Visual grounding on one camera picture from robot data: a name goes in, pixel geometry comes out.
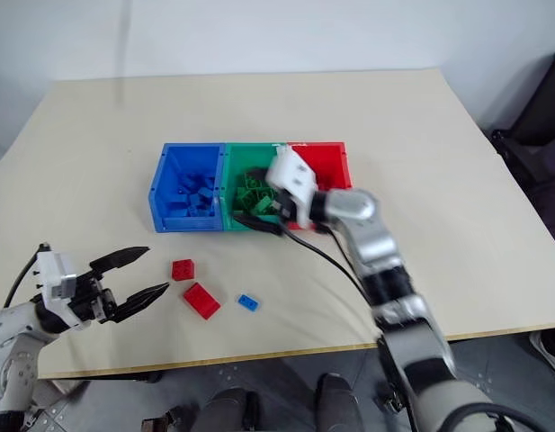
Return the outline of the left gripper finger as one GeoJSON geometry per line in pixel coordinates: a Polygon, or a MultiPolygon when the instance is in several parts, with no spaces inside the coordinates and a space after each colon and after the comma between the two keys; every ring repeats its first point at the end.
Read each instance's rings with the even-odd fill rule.
{"type": "Polygon", "coordinates": [[[127,300],[118,305],[112,314],[111,321],[120,323],[146,309],[156,301],[169,287],[170,283],[161,283],[132,294],[127,300]]]}
{"type": "Polygon", "coordinates": [[[89,266],[94,272],[108,272],[131,264],[149,250],[149,247],[126,247],[95,259],[89,266]]]}

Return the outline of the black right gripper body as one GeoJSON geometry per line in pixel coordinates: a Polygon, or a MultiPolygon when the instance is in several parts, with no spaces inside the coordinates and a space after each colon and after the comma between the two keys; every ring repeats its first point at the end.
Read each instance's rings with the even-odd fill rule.
{"type": "Polygon", "coordinates": [[[272,194],[272,208],[275,212],[276,224],[297,225],[297,205],[292,200],[292,195],[283,189],[272,190],[272,194]]]}

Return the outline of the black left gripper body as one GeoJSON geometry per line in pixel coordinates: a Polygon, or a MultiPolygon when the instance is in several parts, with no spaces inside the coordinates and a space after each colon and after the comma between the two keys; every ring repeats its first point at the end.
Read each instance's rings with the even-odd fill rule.
{"type": "Polygon", "coordinates": [[[103,288],[102,279],[103,275],[95,271],[81,274],[76,279],[76,292],[69,308],[84,323],[92,320],[104,323],[115,315],[117,303],[112,291],[103,288]]]}

